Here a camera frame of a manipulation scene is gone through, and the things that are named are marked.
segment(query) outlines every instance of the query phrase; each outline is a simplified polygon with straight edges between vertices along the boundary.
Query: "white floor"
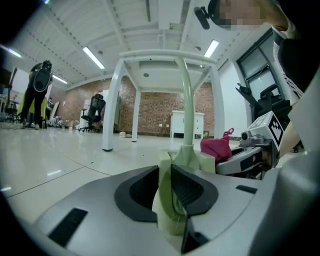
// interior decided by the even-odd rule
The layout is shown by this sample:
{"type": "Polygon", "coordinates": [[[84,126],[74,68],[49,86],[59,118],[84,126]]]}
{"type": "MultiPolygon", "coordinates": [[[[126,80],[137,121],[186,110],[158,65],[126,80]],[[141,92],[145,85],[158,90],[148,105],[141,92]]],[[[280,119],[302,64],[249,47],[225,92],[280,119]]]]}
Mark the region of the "white floor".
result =
{"type": "MultiPolygon", "coordinates": [[[[200,139],[194,148],[200,150],[200,139]]],[[[157,165],[158,150],[178,149],[182,139],[114,135],[102,151],[102,134],[62,129],[0,129],[0,188],[15,214],[33,223],[46,209],[82,185],[132,169],[157,165]]],[[[230,146],[236,147],[237,141],[230,146]]],[[[278,166],[297,154],[283,157],[278,166]]]]}

